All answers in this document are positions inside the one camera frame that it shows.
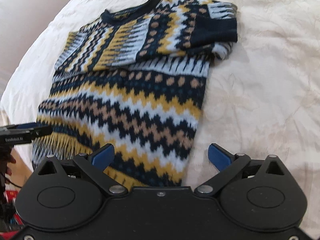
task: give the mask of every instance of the bed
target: bed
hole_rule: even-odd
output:
[[[68,32],[146,0],[71,0],[38,37],[11,77],[0,123],[35,121]],[[210,68],[184,184],[195,187],[217,170],[208,146],[251,158],[278,155],[308,198],[301,227],[320,235],[320,0],[222,0],[238,6],[238,43]],[[32,168],[32,147],[17,151]]]

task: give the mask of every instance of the silver bolt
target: silver bolt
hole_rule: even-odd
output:
[[[213,187],[211,187],[209,185],[201,185],[201,186],[197,187],[197,190],[202,194],[208,194],[213,191]]]
[[[23,240],[34,240],[32,236],[24,236]]]
[[[165,196],[165,192],[157,192],[157,196],[158,197],[164,197]]]
[[[109,188],[109,191],[113,194],[120,194],[125,191],[125,187],[121,185],[114,185]]]

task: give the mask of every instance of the crew neckline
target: crew neckline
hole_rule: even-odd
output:
[[[124,23],[130,22],[137,19],[138,17],[151,12],[161,0],[148,0],[145,3],[123,9],[118,12],[110,13],[107,9],[101,14],[101,19],[104,23],[109,23],[112,25],[122,25]]]

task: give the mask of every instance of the sweater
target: sweater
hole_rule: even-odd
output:
[[[180,186],[196,134],[210,62],[237,41],[236,6],[215,0],[148,0],[69,33],[33,144],[70,159],[106,143],[104,171],[127,188]]]

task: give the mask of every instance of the wall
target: wall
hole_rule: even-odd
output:
[[[70,0],[0,0],[0,98],[28,48]]]

